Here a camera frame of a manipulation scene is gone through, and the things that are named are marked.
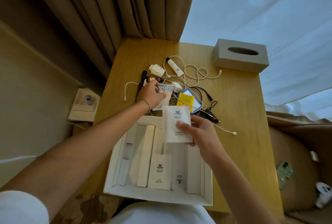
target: thin bracelet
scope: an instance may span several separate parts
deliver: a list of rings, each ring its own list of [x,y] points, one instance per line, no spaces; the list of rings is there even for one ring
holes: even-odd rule
[[[148,102],[146,101],[146,100],[144,100],[144,99],[142,99],[142,100],[140,100],[140,101],[145,101],[146,102],[146,104],[149,106],[149,110],[147,111],[147,112],[149,112],[151,109],[150,109],[150,104],[148,104]]]

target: wooden table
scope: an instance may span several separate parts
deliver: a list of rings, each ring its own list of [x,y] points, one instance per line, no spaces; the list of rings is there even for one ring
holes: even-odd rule
[[[164,60],[172,55],[181,56],[185,64],[207,68],[209,76],[216,76],[220,69],[213,66],[212,46],[125,38],[118,49],[94,123],[134,104],[137,85],[128,84],[125,102],[125,84],[130,81],[139,83],[141,73],[147,70],[147,66],[151,64],[162,66]],[[183,68],[179,59],[173,58],[173,61]],[[174,75],[168,65],[166,69]],[[187,71],[192,76],[196,74],[194,68],[188,67]],[[189,78],[186,80],[193,85],[196,83]],[[199,86],[205,88],[213,99],[219,102],[212,110],[221,121],[219,125],[224,129],[237,132],[235,136],[216,129],[225,150],[268,207],[278,218],[283,218],[259,75],[224,68],[220,77],[201,80]],[[210,106],[204,93],[203,103],[204,108]],[[110,154],[78,192],[97,194],[103,192],[109,160]],[[230,212],[215,177],[213,177],[213,206],[207,209]]]

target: hand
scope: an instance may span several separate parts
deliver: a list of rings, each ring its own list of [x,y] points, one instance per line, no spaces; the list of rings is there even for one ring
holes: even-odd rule
[[[193,143],[190,146],[198,146],[202,159],[211,167],[220,157],[227,154],[222,147],[212,122],[200,116],[191,116],[191,126],[177,121],[176,126],[183,132],[193,137]]]
[[[149,106],[150,109],[153,109],[156,107],[162,99],[164,99],[165,94],[164,93],[158,93],[157,87],[159,86],[159,82],[156,80],[153,80],[149,83],[147,83],[142,89],[139,91],[139,94],[137,96],[137,102],[140,100],[145,100]]]

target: green phone case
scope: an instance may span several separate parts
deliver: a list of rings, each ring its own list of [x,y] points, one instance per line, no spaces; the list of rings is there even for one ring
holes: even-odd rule
[[[282,162],[276,169],[276,175],[278,177],[279,189],[283,189],[287,181],[294,175],[293,168],[287,163]]]

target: leather chair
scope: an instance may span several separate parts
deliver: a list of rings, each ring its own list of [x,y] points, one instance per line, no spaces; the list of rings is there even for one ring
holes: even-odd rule
[[[332,186],[332,124],[299,124],[269,117],[271,142],[276,167],[286,161],[294,176],[280,191],[286,219],[282,223],[332,223],[332,202],[317,209],[316,183]],[[315,151],[319,162],[314,162]]]

